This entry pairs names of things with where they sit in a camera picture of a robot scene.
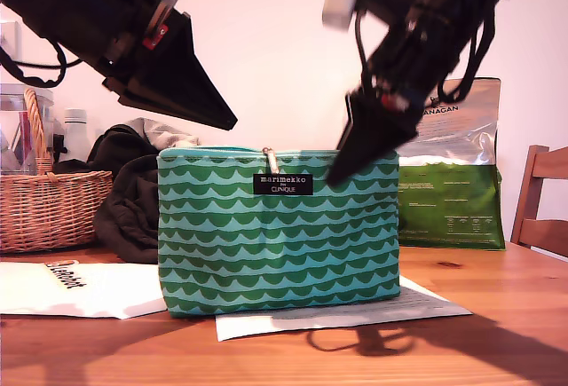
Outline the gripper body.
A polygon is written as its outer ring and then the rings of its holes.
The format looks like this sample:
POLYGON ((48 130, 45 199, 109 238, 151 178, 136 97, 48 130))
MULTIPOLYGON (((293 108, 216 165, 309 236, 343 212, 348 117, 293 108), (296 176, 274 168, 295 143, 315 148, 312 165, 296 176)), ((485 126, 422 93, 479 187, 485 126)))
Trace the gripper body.
POLYGON ((183 69, 183 14, 166 2, 113 4, 106 16, 109 89, 164 89, 183 69))

